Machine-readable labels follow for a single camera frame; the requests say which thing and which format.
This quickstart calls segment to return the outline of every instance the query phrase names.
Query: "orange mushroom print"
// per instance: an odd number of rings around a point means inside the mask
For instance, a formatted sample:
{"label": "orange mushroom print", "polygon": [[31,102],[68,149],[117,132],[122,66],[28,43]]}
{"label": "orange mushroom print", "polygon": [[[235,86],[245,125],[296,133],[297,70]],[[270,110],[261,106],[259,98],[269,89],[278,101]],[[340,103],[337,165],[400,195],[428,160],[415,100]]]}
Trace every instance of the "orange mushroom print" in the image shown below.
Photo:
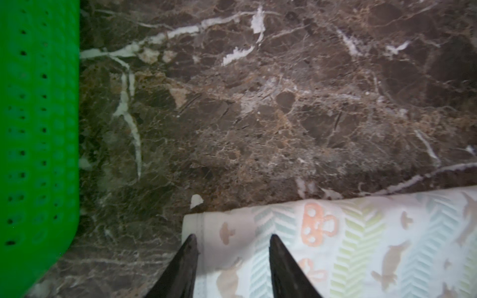
{"label": "orange mushroom print", "polygon": [[308,258],[301,259],[298,265],[312,284],[326,281],[328,278],[328,272],[326,270],[313,270],[313,261]]}
{"label": "orange mushroom print", "polygon": [[230,237],[235,235],[235,229],[229,230],[228,223],[224,222],[222,224],[222,228],[220,228],[220,231],[218,232],[218,235],[220,236],[222,243],[228,245],[230,242]]}
{"label": "orange mushroom print", "polygon": [[414,222],[410,217],[407,217],[407,212],[403,211],[401,214],[401,226],[404,230],[407,230],[409,226]]}
{"label": "orange mushroom print", "polygon": [[216,285],[222,298],[242,298],[242,296],[235,294],[239,288],[239,276],[237,271],[241,267],[242,258],[238,257],[232,266],[220,272]]}
{"label": "orange mushroom print", "polygon": [[446,261],[444,262],[444,270],[447,270],[447,268],[449,268],[450,265],[452,265],[452,263],[449,262],[449,259],[446,259]]}
{"label": "orange mushroom print", "polygon": [[[323,230],[323,224],[332,220],[333,231]],[[301,225],[301,240],[310,247],[318,247],[323,243],[323,235],[333,237],[338,233],[338,220],[333,215],[324,215],[323,207],[317,203],[307,203]]]}
{"label": "orange mushroom print", "polygon": [[455,287],[449,289],[446,283],[442,283],[442,294],[437,296],[437,298],[457,298],[459,294],[456,291]]}

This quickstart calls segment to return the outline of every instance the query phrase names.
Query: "marble floor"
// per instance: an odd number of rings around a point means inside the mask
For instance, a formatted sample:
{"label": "marble floor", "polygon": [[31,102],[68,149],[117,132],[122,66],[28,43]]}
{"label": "marble floor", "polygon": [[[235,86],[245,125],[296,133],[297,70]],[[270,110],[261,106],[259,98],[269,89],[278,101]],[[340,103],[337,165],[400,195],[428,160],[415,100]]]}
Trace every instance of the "marble floor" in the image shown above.
{"label": "marble floor", "polygon": [[80,226],[31,298],[141,297],[188,213],[477,184],[475,2],[81,6]]}

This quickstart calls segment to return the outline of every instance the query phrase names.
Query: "green plastic mat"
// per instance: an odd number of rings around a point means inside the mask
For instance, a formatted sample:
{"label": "green plastic mat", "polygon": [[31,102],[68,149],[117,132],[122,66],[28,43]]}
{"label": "green plastic mat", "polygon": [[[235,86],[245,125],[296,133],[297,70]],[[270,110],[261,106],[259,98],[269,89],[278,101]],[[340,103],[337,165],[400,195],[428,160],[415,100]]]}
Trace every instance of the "green plastic mat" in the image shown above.
{"label": "green plastic mat", "polygon": [[0,0],[0,297],[18,298],[79,219],[78,0]]}

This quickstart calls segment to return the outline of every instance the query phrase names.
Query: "patterned towel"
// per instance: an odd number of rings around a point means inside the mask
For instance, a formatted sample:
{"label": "patterned towel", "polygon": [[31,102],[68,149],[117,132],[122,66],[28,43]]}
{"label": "patterned towel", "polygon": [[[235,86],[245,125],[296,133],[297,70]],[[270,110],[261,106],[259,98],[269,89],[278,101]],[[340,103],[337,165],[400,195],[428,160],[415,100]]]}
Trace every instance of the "patterned towel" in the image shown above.
{"label": "patterned towel", "polygon": [[194,298],[271,298],[278,234],[324,298],[477,297],[477,186],[187,215]]}

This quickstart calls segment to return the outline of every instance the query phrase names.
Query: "chevron pattern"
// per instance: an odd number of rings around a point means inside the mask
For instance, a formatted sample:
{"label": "chevron pattern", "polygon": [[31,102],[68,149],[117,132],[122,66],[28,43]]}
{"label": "chevron pattern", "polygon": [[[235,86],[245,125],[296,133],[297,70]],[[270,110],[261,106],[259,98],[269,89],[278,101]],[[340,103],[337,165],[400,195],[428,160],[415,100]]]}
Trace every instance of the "chevron pattern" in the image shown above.
{"label": "chevron pattern", "polygon": [[255,252],[250,277],[250,298],[273,297],[271,287],[269,242],[277,234],[286,246],[297,234],[295,214],[287,205],[260,206],[252,209],[255,230]]}
{"label": "chevron pattern", "polygon": [[383,214],[366,198],[336,201],[346,214],[345,237],[332,270],[331,298],[358,298],[368,263],[386,229]]}
{"label": "chevron pattern", "polygon": [[422,238],[406,254],[403,270],[402,293],[404,298],[428,298],[434,257],[446,244],[459,223],[459,214],[452,201],[440,195],[416,194],[431,215]]}
{"label": "chevron pattern", "polygon": [[464,276],[459,283],[460,295],[465,298],[477,297],[477,235],[474,235],[464,262]]}

